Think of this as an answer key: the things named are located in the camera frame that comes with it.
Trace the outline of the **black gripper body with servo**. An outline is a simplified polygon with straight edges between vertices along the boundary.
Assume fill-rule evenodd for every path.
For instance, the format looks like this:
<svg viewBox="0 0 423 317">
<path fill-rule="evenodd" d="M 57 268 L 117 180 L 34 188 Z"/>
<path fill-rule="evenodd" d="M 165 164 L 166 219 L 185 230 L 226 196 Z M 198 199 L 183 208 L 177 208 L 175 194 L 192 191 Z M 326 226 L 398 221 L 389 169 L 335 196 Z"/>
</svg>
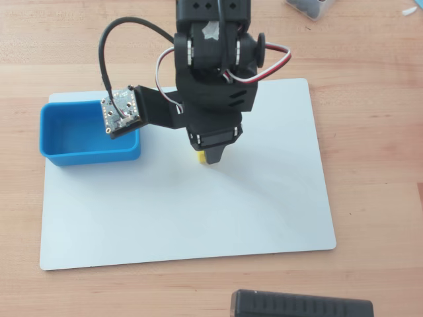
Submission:
<svg viewBox="0 0 423 317">
<path fill-rule="evenodd" d="M 213 73 L 176 72 L 176 87 L 184 106 L 187 128 L 192 132 L 214 132 L 241 124 L 250 112 L 258 85 L 226 83 Z"/>
</svg>

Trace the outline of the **black movable gripper finger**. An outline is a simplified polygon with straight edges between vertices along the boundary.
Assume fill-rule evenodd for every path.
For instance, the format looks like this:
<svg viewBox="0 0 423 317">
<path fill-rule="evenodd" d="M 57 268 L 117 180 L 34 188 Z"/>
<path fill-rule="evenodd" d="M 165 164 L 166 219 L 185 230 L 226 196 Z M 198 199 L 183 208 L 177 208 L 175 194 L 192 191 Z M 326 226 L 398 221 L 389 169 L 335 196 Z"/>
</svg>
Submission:
<svg viewBox="0 0 423 317">
<path fill-rule="evenodd" d="M 221 160 L 226 146 L 234 144 L 240 138 L 243 126 L 240 123 L 235 127 L 202 133 L 187 129 L 187 133 L 194 150 L 203 152 L 205 163 L 215 164 Z"/>
</svg>

